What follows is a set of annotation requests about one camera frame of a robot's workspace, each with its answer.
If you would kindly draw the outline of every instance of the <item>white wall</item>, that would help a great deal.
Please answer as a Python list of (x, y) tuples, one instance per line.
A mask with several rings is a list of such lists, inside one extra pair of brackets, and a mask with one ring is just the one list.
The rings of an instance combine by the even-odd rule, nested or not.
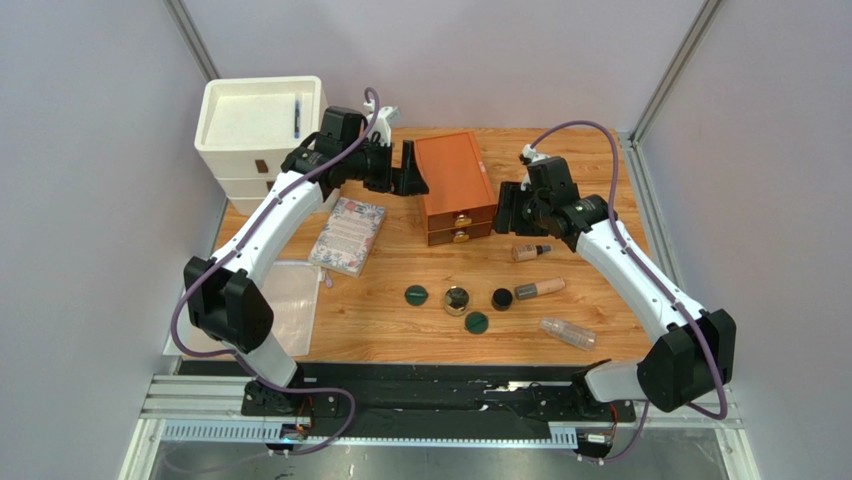
[(0, 2), (0, 477), (118, 475), (222, 206), (203, 88), (161, 2)]
[(186, 0), (226, 78), (365, 86), (409, 126), (635, 126), (702, 0)]
[(849, 478), (852, 3), (729, 1), (644, 147), (765, 479)]

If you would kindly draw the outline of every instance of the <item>transparent bottle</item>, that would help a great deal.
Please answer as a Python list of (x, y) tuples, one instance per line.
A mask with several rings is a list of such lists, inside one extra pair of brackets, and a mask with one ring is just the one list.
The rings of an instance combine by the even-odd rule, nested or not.
[(577, 348), (582, 348), (583, 350), (592, 350), (595, 348), (595, 339), (597, 338), (595, 332), (590, 332), (565, 320), (544, 317), (541, 319), (541, 328), (551, 336), (563, 342), (570, 343)]

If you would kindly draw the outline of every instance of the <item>book cover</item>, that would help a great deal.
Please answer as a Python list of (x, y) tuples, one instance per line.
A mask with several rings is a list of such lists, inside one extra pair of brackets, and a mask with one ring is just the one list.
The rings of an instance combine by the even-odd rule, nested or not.
[(358, 277), (384, 219), (385, 207), (340, 197), (308, 261)]

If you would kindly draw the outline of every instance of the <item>orange box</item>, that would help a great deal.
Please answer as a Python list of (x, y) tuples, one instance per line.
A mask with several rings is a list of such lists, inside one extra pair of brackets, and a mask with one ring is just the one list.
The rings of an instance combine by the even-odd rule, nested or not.
[(420, 196), (428, 245), (460, 243), (491, 234), (497, 198), (473, 132), (414, 142), (429, 194)]

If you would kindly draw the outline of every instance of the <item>wooden tabletop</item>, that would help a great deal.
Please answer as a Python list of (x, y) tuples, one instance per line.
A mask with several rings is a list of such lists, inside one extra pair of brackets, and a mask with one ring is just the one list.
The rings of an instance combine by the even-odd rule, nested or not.
[[(403, 139), (418, 139), (462, 131), (446, 128), (394, 129), (395, 162)], [(482, 158), (494, 187), (521, 181), (525, 168), (521, 148), (539, 129), (474, 129)], [(574, 181), (585, 196), (607, 198), (612, 153), (600, 132), (566, 130), (551, 135), (539, 150), (568, 161)], [(624, 167), (619, 169), (616, 211), (633, 238), (647, 251), (636, 201)], [(579, 255), (553, 238), (523, 238), (492, 234), (467, 243), (427, 247), (416, 197), (400, 198), (347, 183), (344, 197), (387, 207), (385, 222), (359, 278), (332, 273), (334, 286), (320, 286), (310, 354), (311, 361), (405, 362), (454, 364), (588, 364), (605, 358), (624, 360), (644, 356), (650, 344), (627, 304), (604, 277)], [(327, 213), (313, 214), (293, 235), (280, 258), (306, 259)], [(245, 222), (229, 206), (217, 248)], [(550, 244), (554, 251), (536, 260), (515, 263), (516, 245)], [(505, 312), (491, 307), (497, 288), (561, 276), (565, 290), (515, 301)], [(422, 285), (429, 298), (421, 307), (409, 306), (406, 288)], [(454, 285), (471, 294), (470, 311), (485, 313), (490, 326), (482, 335), (464, 329), (464, 317), (444, 312), (441, 299)], [(597, 346), (585, 352), (552, 338), (539, 329), (542, 317), (557, 317), (597, 333)]]

